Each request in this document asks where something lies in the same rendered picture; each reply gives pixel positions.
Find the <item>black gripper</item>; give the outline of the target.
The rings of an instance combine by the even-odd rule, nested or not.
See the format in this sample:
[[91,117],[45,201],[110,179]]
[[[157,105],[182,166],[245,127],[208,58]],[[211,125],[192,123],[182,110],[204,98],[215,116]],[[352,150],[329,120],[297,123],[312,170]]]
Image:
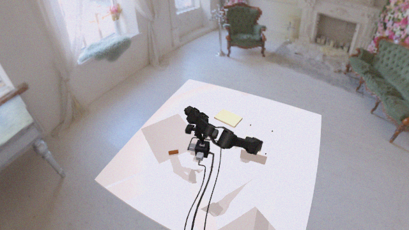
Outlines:
[[[196,125],[196,127],[194,127],[194,125],[188,124],[186,129],[185,129],[185,133],[186,134],[191,134],[191,131],[194,131],[194,133],[195,133],[194,136],[196,136],[201,142],[202,141],[204,142],[204,139],[207,139],[207,137],[208,137],[207,135],[205,135],[203,133],[203,131],[197,125]],[[203,136],[202,136],[202,134],[203,134]],[[219,134],[219,130],[215,129],[213,131],[212,137],[214,139],[217,139],[218,134]]]

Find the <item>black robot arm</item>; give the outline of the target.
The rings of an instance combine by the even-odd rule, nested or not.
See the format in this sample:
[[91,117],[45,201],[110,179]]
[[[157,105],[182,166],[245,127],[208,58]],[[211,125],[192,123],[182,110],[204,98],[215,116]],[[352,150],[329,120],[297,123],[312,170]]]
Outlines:
[[[236,134],[234,134],[224,126],[214,126],[208,122],[209,117],[205,113],[200,112],[195,107],[188,106],[184,109],[184,111],[185,115],[187,115],[187,122],[189,124],[197,125],[214,144],[221,147],[222,149],[231,149],[233,146],[236,146],[244,148],[246,152],[253,155],[256,155],[259,151],[261,151],[263,141],[260,141],[259,139],[254,137],[246,137],[245,139],[242,139],[241,137],[237,137]],[[224,129],[217,142],[215,142],[214,138],[212,137],[215,128]]]

